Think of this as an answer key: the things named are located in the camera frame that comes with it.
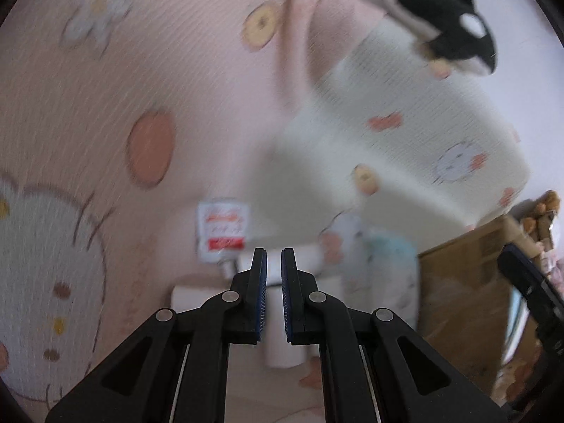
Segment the brown teddy bear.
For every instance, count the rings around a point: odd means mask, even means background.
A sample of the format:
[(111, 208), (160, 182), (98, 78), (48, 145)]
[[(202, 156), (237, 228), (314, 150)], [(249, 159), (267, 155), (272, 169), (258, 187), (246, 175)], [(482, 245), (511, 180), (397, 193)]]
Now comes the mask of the brown teddy bear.
[(561, 199), (556, 191), (544, 193), (534, 208), (521, 220), (524, 232), (544, 249), (554, 250), (561, 237), (560, 213)]

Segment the cardboard box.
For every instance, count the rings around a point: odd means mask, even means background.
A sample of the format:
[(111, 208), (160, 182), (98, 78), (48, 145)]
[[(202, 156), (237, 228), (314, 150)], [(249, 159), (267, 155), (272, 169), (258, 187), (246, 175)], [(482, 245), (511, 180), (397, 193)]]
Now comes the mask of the cardboard box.
[(539, 247), (510, 215), (419, 256), (419, 333), (487, 394), (513, 358), (529, 318), (520, 293), (498, 270), (507, 244), (540, 263)]

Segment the light blue refill pouch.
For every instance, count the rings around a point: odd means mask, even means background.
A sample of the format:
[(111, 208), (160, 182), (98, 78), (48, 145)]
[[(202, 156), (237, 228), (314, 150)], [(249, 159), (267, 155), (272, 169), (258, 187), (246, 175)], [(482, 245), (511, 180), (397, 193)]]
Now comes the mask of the light blue refill pouch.
[(346, 270), (349, 307), (392, 310), (416, 329), (420, 312), (420, 267), (411, 241), (375, 227), (357, 233)]

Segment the red white sachet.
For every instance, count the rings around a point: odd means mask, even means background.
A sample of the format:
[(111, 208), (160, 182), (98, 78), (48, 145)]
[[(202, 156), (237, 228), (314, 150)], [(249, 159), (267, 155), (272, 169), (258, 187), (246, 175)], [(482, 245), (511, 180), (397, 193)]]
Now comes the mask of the red white sachet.
[(201, 262), (218, 264), (235, 260), (245, 248), (251, 209), (244, 202), (212, 199), (196, 210), (197, 252)]

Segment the cream Hello Kitty pillow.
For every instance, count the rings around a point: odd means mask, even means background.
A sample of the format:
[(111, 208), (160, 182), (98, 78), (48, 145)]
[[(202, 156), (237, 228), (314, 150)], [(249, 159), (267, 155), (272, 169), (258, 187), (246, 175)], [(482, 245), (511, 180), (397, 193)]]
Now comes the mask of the cream Hello Kitty pillow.
[(529, 165), (473, 76), (436, 78), (392, 20), (317, 84), (255, 179), (251, 237), (314, 241), (346, 215), (421, 250), (509, 209)]

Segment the orca plush toy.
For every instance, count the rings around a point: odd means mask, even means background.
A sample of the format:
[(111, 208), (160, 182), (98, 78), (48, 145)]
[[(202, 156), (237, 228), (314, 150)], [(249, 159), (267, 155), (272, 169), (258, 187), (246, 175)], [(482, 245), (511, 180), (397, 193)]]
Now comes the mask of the orca plush toy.
[(435, 58), (481, 76), (496, 70), (496, 43), (474, 0), (384, 2), (390, 16), (415, 32)]

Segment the pink Hello Kitty blanket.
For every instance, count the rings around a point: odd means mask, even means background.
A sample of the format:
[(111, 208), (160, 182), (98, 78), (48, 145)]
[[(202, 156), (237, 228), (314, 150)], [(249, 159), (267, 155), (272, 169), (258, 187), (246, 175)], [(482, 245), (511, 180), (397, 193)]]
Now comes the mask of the pink Hello Kitty blanket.
[(190, 273), (362, 0), (16, 0), (1, 26), (1, 379), (48, 411)]

